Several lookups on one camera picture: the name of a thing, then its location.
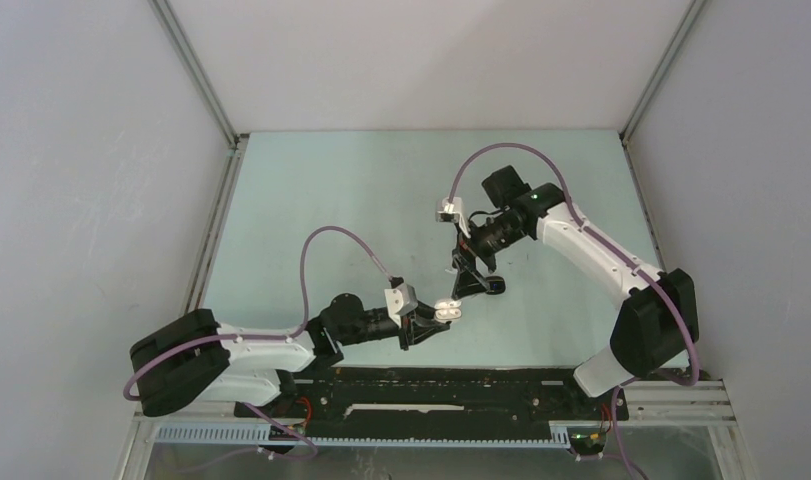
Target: light blue tabletop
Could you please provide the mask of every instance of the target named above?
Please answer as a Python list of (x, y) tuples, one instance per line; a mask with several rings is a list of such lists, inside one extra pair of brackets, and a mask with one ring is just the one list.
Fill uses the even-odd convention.
[[(302, 319), (299, 254), (310, 232), (339, 225), (362, 237), (388, 270), (428, 304), (451, 293), (455, 228), (435, 222), (461, 163), (495, 142), (531, 145), (558, 165), (575, 202), (612, 238), (655, 264), (655, 254), (617, 133), (413, 131), (256, 133), (249, 140), (204, 306), (218, 321), (286, 328)], [(481, 181), (513, 165), (532, 187), (555, 179), (523, 151), (489, 152), (464, 174), (468, 212), (491, 210)], [(529, 239), (497, 255), (508, 290), (472, 297), (452, 329), (408, 352), (396, 339), (346, 347), (343, 365), (568, 366), (604, 347), (617, 312), (603, 290), (556, 251)], [(325, 232), (311, 244), (311, 316), (344, 292), (384, 306), (387, 287), (363, 250)], [(680, 359), (674, 364), (686, 364)]]

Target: perforated metal strip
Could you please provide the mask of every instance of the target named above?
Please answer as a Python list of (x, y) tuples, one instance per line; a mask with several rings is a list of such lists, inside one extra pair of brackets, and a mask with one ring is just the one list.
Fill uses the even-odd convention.
[[(246, 423), (168, 423), (160, 427), (156, 443), (208, 445), (294, 445), (294, 441), (270, 440), (270, 426)], [(467, 447), (467, 448), (569, 448), (567, 428), (552, 427), (552, 440), (420, 440), (374, 438), (318, 438), (321, 447)]]

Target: white tabletop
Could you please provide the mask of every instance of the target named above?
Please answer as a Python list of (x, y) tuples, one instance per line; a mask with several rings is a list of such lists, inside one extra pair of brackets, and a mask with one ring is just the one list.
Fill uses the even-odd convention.
[[(616, 132), (427, 131), (256, 133), (249, 139), (203, 305), (220, 322), (285, 328), (302, 319), (299, 254), (310, 232), (339, 225), (362, 237), (391, 273), (433, 304), (451, 293), (455, 228), (435, 222), (461, 163), (481, 147), (520, 142), (544, 152), (574, 201), (612, 238), (655, 264), (655, 254)], [(464, 174), (467, 211), (490, 210), (481, 181), (513, 165), (532, 187), (555, 179), (523, 151), (489, 152)], [(349, 346), (343, 365), (571, 366), (611, 335), (617, 312), (569, 261), (524, 239), (497, 255), (501, 296), (465, 299), (463, 318), (410, 351), (396, 339)], [(347, 237), (311, 244), (306, 278), (311, 316), (344, 292), (384, 306), (385, 278)], [(683, 356), (672, 366), (686, 365)]]

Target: white wall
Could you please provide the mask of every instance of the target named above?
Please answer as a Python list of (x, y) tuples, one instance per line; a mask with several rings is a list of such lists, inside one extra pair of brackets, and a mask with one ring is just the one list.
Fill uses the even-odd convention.
[(148, 2), (0, 0), (0, 478), (109, 478), (226, 146)]
[(711, 2), (631, 153), (762, 478), (811, 478), (811, 0)]
[(620, 129), (689, 0), (175, 0), (232, 123)]

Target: metal beam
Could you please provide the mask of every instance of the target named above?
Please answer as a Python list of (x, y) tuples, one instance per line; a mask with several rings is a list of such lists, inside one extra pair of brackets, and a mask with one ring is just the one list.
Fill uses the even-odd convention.
[(692, 0), (687, 11), (685, 11), (685, 15), (682, 17), (682, 21), (679, 23), (676, 33), (673, 34), (673, 38), (670, 39), (667, 49), (664, 50), (664, 55), (662, 55), (661, 60), (658, 62), (658, 66), (655, 67), (655, 71), (652, 73), (652, 77), (649, 79), (646, 88), (644, 88), (641, 98), (638, 99), (634, 110), (632, 110), (632, 114), (629, 116), (626, 126), (623, 128), (623, 131), (620, 132), (623, 145), (628, 145), (629, 141), (632, 139), (632, 135), (635, 134), (635, 130), (637, 130), (641, 119), (643, 119), (644, 114), (649, 108), (650, 102), (655, 97), (655, 94), (658, 93), (658, 89), (661, 87), (664, 79), (667, 78), (670, 68), (673, 66), (676, 57), (685, 44), (685, 40), (693, 30), (694, 25), (696, 25), (697, 19), (699, 19), (706, 4), (708, 4), (708, 0)]
[(196, 90), (199, 91), (202, 100), (205, 101), (205, 105), (211, 112), (211, 116), (214, 117), (220, 130), (222, 130), (226, 142), (228, 142), (229, 147), (234, 148), (237, 143), (237, 132), (234, 131), (234, 127), (228, 120), (228, 115), (226, 115), (225, 109), (223, 109), (214, 91), (214, 87), (211, 85), (210, 80), (208, 80), (205, 69), (196, 56), (193, 46), (190, 45), (190, 40), (187, 39), (184, 29), (181, 28), (181, 24), (178, 21), (178, 17), (175, 15), (175, 11), (172, 9), (172, 5), (170, 5), (169, 0), (149, 0), (149, 3), (152, 5), (152, 9), (158, 17), (158, 20), (160, 20), (161, 25), (163, 25), (176, 53), (178, 53), (181, 63), (184, 64), (184, 69), (190, 74), (193, 85), (195, 85)]

